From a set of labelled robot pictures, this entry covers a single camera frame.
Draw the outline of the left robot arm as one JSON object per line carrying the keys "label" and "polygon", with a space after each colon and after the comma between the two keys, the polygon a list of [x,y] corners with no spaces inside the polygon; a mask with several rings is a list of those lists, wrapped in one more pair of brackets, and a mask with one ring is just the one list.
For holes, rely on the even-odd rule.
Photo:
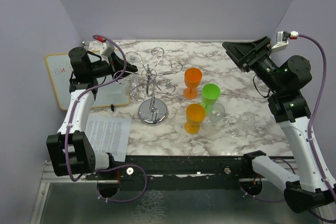
{"label": "left robot arm", "polygon": [[105,44],[98,55],[83,47],[73,48],[68,53],[72,66],[70,105],[57,133],[46,140],[56,176],[68,175],[76,182],[84,174],[96,171],[104,179],[115,175],[112,154],[94,151],[85,130],[98,89],[108,85],[107,82],[99,84],[98,79],[111,76],[110,83],[114,83],[138,70],[126,61],[125,55],[118,57],[117,49],[118,46]]}

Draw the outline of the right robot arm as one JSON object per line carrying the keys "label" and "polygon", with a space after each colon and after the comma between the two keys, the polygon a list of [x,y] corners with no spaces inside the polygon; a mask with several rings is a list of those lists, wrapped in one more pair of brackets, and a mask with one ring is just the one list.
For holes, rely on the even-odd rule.
{"label": "right robot arm", "polygon": [[310,62],[294,55],[278,66],[270,57],[276,50],[286,48],[289,40],[299,37],[297,31],[280,31],[275,45],[269,37],[223,43],[234,64],[242,72],[253,71],[271,91],[268,106],[290,144],[298,174],[288,172],[261,151],[245,154],[241,171],[246,177],[259,174],[268,179],[283,192],[288,207],[296,213],[335,201],[335,178],[322,157],[312,128],[316,110],[309,109],[301,93],[312,79]]}

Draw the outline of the green wine glass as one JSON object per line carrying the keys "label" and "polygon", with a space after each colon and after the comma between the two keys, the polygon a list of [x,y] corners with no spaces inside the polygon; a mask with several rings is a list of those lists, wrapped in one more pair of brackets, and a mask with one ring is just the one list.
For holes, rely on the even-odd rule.
{"label": "green wine glass", "polygon": [[221,90],[219,86],[214,83],[208,83],[203,86],[201,106],[205,109],[206,114],[210,111],[211,106],[216,103],[220,94]]}

